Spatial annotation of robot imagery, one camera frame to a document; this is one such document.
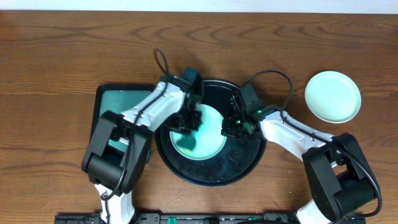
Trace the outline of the mint green plate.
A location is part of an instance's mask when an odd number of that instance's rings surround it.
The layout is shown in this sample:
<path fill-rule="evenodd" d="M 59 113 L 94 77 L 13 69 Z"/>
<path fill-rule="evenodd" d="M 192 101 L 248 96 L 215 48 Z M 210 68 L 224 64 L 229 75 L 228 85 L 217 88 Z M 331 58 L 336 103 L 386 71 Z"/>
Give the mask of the mint green plate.
<path fill-rule="evenodd" d="M 329 123 L 345 123 L 358 114 L 362 98 L 350 77 L 336 71 L 324 71 L 308 81 L 305 102 L 317 118 Z"/>
<path fill-rule="evenodd" d="M 201 125 L 196 132 L 197 134 L 197 147 L 196 149 L 188 154 L 185 154 L 178 149 L 177 152 L 187 159 L 201 161 L 210 159 L 217 155 L 224 147 L 227 137 L 221 134 L 221 125 L 223 116 L 213 107 L 200 104 L 199 109 L 202 112 Z M 171 143 L 174 146 L 173 131 L 170 131 Z"/>

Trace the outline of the green yellow sponge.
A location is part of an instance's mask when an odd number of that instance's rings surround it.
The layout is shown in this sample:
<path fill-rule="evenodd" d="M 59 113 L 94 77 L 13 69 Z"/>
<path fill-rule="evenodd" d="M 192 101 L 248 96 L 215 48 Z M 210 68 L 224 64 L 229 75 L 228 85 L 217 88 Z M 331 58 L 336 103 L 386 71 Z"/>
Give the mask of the green yellow sponge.
<path fill-rule="evenodd" d="M 172 137 L 175 148 L 185 154 L 193 152 L 197 147 L 196 132 L 190 134 L 173 133 Z"/>

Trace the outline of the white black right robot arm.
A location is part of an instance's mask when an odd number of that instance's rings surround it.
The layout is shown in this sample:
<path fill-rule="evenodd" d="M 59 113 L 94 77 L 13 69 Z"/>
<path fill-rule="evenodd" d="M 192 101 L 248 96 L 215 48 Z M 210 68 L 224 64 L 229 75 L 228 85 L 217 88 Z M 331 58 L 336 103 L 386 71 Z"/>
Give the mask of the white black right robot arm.
<path fill-rule="evenodd" d="M 312 129 L 276 106 L 258 110 L 235 108 L 222 122 L 221 133 L 234 138 L 263 137 L 298 157 L 304 164 L 311 201 L 298 209 L 299 223 L 362 220 L 355 210 L 377 200 L 381 191 L 354 136 L 334 136 Z"/>

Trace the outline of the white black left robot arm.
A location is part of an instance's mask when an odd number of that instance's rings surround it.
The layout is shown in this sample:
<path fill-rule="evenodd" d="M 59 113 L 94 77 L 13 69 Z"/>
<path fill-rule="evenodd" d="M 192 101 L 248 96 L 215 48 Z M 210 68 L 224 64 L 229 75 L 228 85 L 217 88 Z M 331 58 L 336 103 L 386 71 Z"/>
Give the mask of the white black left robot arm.
<path fill-rule="evenodd" d="M 196 131 L 201 117 L 196 106 L 203 92 L 199 75 L 164 75 L 132 108 L 107 110 L 98 118 L 81 169 L 101 197 L 101 223 L 133 220 L 132 190 L 143 173 L 154 131 L 165 122 L 176 131 Z"/>

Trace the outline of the dark green rectangular tray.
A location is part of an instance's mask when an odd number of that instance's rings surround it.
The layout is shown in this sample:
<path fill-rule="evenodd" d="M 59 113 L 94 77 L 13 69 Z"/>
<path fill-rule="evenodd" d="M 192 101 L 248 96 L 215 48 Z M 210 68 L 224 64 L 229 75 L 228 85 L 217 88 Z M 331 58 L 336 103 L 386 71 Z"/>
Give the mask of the dark green rectangular tray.
<path fill-rule="evenodd" d="M 99 117 L 107 110 L 117 114 L 136 106 L 154 91 L 153 84 L 109 83 L 96 90 L 90 136 L 93 135 Z"/>

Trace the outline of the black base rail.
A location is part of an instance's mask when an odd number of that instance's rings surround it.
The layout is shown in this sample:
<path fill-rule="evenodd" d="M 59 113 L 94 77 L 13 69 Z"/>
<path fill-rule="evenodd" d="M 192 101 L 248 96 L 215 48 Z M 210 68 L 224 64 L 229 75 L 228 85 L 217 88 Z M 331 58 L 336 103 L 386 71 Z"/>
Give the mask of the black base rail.
<path fill-rule="evenodd" d="M 99 214 L 92 215 L 56 215 L 54 224 L 100 224 L 104 221 Z M 142 213 L 134 215 L 135 224 L 299 224 L 292 213 L 265 213 L 263 215 L 160 215 Z"/>

